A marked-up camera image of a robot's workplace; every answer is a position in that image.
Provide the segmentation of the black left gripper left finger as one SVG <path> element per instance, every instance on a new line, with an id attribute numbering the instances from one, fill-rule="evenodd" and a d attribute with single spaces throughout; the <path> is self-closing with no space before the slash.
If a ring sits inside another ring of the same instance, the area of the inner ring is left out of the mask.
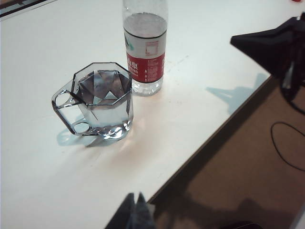
<path id="1" fill-rule="evenodd" d="M 120 204 L 105 229 L 126 229 L 135 207 L 134 194 L 129 193 Z"/>

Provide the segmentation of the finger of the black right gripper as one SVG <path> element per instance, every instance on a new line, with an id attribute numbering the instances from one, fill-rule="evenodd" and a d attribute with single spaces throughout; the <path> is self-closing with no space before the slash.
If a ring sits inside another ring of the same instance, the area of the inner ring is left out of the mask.
<path id="1" fill-rule="evenodd" d="M 297 24 L 296 18 L 290 18 L 275 29 L 232 36 L 230 44 L 271 75 L 280 76 L 295 56 Z"/>

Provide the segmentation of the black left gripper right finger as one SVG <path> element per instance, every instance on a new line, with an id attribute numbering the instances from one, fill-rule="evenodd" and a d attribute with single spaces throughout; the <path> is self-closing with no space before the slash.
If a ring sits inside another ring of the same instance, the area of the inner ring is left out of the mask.
<path id="1" fill-rule="evenodd" d="M 154 229 L 155 223 L 142 192 L 139 193 L 137 200 L 137 228 Z"/>

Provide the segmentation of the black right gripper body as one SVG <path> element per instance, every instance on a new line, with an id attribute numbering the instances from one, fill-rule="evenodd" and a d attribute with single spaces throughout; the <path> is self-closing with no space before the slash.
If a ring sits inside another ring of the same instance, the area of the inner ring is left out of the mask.
<path id="1" fill-rule="evenodd" d="M 302 84 L 305 80 L 305 13 L 293 18 L 290 84 Z"/>

